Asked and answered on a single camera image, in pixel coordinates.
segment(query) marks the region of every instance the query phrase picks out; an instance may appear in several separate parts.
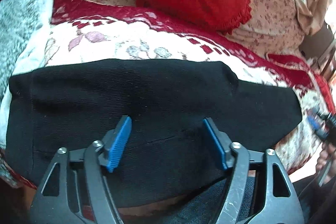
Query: blue gripper pad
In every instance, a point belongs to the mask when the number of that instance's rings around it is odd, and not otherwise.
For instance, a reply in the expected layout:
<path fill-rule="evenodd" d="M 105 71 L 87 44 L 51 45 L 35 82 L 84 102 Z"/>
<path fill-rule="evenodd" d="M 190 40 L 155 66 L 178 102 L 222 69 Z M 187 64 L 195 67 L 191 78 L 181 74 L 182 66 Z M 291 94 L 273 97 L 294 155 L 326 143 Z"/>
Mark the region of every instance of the blue gripper pad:
<path fill-rule="evenodd" d="M 114 140 L 112 140 L 112 145 L 109 149 L 108 163 L 106 165 L 110 173 L 119 165 L 125 145 L 132 131 L 132 119 L 128 116 L 122 116 L 114 131 Z"/>
<path fill-rule="evenodd" d="M 216 134 L 219 133 L 219 130 L 210 118 L 203 119 L 203 124 L 205 131 L 205 143 L 215 161 L 216 167 L 220 170 L 227 170 L 226 154 L 216 136 Z"/>

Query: beige curtain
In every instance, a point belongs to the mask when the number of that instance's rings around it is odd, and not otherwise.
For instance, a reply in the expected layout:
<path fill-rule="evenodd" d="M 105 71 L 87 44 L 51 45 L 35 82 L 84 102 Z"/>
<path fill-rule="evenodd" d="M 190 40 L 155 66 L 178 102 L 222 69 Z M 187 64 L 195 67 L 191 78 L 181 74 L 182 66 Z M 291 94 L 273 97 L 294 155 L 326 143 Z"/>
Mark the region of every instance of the beige curtain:
<path fill-rule="evenodd" d="M 295 4 L 297 19 L 305 34 L 317 33 L 323 25 L 330 0 L 295 0 Z"/>

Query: white cloth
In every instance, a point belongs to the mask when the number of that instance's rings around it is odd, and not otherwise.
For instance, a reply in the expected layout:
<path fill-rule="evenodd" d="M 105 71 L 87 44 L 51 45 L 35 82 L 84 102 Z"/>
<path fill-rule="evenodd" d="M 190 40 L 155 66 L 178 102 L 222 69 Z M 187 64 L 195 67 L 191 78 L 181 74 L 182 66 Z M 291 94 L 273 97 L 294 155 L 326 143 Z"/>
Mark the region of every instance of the white cloth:
<path fill-rule="evenodd" d="M 29 40 L 26 49 L 16 61 L 13 75 L 26 73 L 44 66 L 44 50 L 50 35 L 50 21 L 53 13 L 53 0 L 41 0 L 42 27 L 36 30 Z M 6 132 L 9 117 L 9 107 L 12 95 L 7 86 L 5 96 L 0 105 L 0 148 L 6 148 Z"/>

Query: purple leaf print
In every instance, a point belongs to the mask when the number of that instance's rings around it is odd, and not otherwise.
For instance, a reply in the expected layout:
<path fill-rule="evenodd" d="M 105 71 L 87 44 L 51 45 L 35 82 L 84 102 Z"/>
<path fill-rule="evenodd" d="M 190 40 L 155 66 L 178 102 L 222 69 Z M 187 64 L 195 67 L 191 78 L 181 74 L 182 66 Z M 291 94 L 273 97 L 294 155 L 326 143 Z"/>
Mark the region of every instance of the purple leaf print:
<path fill-rule="evenodd" d="M 103 35 L 101 32 L 88 32 L 85 34 L 87 40 L 91 43 L 107 41 L 106 36 Z"/>
<path fill-rule="evenodd" d="M 78 37 L 72 39 L 69 43 L 69 46 L 68 46 L 68 50 L 71 51 L 74 47 L 76 47 L 77 45 L 79 45 L 79 43 L 81 42 L 83 38 L 83 35 L 79 35 Z"/>

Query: gray cloth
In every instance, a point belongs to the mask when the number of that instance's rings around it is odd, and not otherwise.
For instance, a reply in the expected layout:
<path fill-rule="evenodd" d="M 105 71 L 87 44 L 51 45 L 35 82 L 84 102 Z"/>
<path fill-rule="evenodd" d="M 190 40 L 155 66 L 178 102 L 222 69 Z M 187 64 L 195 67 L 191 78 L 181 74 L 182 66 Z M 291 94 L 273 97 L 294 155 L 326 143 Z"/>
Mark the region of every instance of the gray cloth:
<path fill-rule="evenodd" d="M 35 30 L 41 27 L 40 0 L 1 0 L 0 2 L 0 102 L 16 60 Z"/>

